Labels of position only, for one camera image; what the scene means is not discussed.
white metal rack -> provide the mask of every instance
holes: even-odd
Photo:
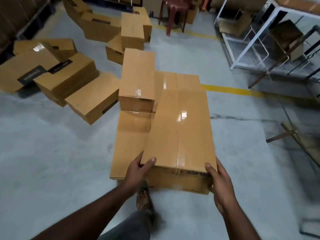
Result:
[[[214,23],[219,19],[221,12],[226,4],[227,0],[224,0],[224,3],[218,13],[218,16]],[[308,12],[298,11],[295,9],[282,7],[277,4],[274,0],[269,0],[274,5],[274,11],[269,16],[268,20],[262,25],[257,26],[254,23],[250,25],[247,32],[244,33],[241,37],[236,37],[227,33],[222,33],[222,38],[225,42],[226,49],[229,54],[229,58],[231,60],[230,70],[234,67],[250,69],[256,71],[265,72],[267,68],[269,68],[274,62],[277,60],[277,53],[279,50],[275,50],[275,47],[279,47],[279,45],[275,45],[276,40],[272,38],[269,34],[269,29],[267,28],[272,20],[277,16],[279,11],[286,11],[290,13],[296,13],[302,16],[308,16],[315,19],[320,19],[319,15],[311,14]],[[315,62],[308,60],[293,72],[288,74],[291,70],[293,70],[298,64],[301,63],[301,59],[306,58],[302,57],[294,62],[288,59],[279,64],[276,68],[274,68],[270,73],[277,74],[282,76],[293,76],[297,78],[304,78],[313,72],[315,69],[320,67],[320,61]],[[315,81],[320,78],[320,74],[314,76],[314,79],[310,81]]]

left hand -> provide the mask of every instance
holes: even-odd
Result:
[[[143,151],[130,163],[122,182],[122,186],[130,192],[131,196],[134,195],[138,186],[143,181],[144,176],[154,166],[157,160],[155,157],[152,157],[145,165],[143,165],[143,167],[141,167],[140,162],[142,155]]]

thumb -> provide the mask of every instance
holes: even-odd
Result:
[[[214,169],[213,166],[211,166],[210,163],[206,162],[205,163],[205,169],[208,173],[210,173],[210,175],[212,176],[213,180],[217,179],[218,177],[220,177],[220,175],[218,174],[218,172]]]
[[[152,157],[149,161],[146,162],[146,164],[140,169],[142,171],[143,175],[146,175],[147,172],[154,166],[157,159],[155,157]]]

chair leg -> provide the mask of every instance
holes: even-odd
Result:
[[[167,27],[167,36],[170,36],[170,32],[171,32],[171,29],[172,29],[172,25],[174,23],[174,17],[176,15],[176,9],[175,8],[172,8],[170,10],[170,14],[169,14],[169,20],[168,20],[168,27]]]
[[[184,15],[184,22],[183,22],[182,33],[184,33],[184,28],[185,28],[185,26],[186,26],[187,15],[188,15],[188,10],[186,11],[186,13],[185,13],[185,15]]]
[[[161,18],[162,18],[163,5],[164,4],[165,4],[165,2],[162,0],[161,8],[160,8],[160,14],[159,14],[159,24],[158,25],[160,25],[160,21],[161,21]]]

right hand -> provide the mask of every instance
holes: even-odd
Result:
[[[226,210],[230,207],[237,206],[238,202],[230,176],[217,157],[216,161],[218,171],[208,162],[205,164],[205,169],[213,179],[213,185],[209,190],[214,194],[214,203],[221,215],[224,216]]]

